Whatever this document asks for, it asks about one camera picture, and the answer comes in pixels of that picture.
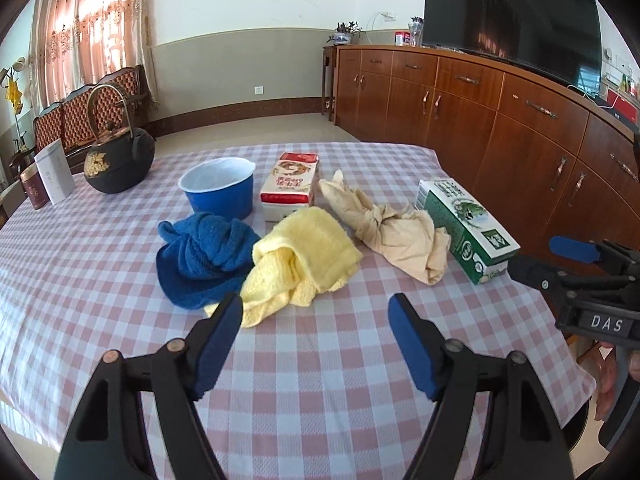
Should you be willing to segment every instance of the blue towel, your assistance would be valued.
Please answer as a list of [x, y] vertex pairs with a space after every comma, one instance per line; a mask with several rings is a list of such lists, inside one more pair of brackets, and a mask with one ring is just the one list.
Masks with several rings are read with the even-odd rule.
[[254, 266], [251, 253], [260, 237], [237, 219], [196, 213], [175, 224], [161, 222], [167, 245], [156, 255], [158, 282], [174, 305], [194, 310], [240, 292]]

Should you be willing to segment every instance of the television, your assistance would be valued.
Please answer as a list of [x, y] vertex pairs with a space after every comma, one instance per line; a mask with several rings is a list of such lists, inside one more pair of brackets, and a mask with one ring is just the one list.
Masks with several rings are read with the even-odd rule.
[[600, 89], [596, 0], [424, 0], [422, 45], [495, 57], [592, 96]]

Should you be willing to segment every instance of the teapot lid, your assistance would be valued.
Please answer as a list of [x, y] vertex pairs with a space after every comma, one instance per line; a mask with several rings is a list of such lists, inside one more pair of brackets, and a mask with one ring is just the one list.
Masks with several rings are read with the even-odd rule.
[[94, 146], [102, 146], [107, 142], [111, 142], [112, 140], [119, 139], [120, 137], [130, 134], [131, 127], [124, 126], [123, 128], [118, 128], [117, 130], [104, 130], [100, 136], [98, 136], [98, 140], [94, 142]]

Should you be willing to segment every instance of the green and white carton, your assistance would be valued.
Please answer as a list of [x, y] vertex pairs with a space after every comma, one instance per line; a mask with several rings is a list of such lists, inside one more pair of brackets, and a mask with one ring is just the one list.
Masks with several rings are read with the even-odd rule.
[[426, 210], [436, 227], [446, 227], [450, 251], [475, 283], [504, 274], [520, 246], [465, 188], [452, 178], [421, 180], [415, 208]]

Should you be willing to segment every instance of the upholstered backrest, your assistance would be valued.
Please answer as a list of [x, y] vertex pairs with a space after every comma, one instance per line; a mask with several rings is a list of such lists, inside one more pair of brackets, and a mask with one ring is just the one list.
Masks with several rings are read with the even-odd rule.
[[33, 129], [37, 151], [51, 144], [54, 140], [61, 139], [63, 136], [62, 103], [53, 103], [45, 108], [33, 120]]
[[95, 139], [86, 114], [86, 104], [93, 88], [92, 85], [85, 85], [74, 90], [62, 103], [65, 124], [62, 146], [65, 151], [74, 146], [88, 144]]
[[[123, 69], [104, 76], [100, 83], [116, 83], [122, 88], [127, 96], [133, 96], [140, 94], [140, 67], [130, 68], [125, 67]], [[102, 131], [107, 127], [109, 122], [113, 122], [116, 126], [124, 126], [123, 108], [117, 106], [120, 102], [120, 98], [111, 88], [102, 88], [98, 90], [99, 94], [95, 100], [94, 114], [95, 120], [98, 124], [98, 131]], [[133, 107], [129, 107], [129, 113], [133, 113]]]

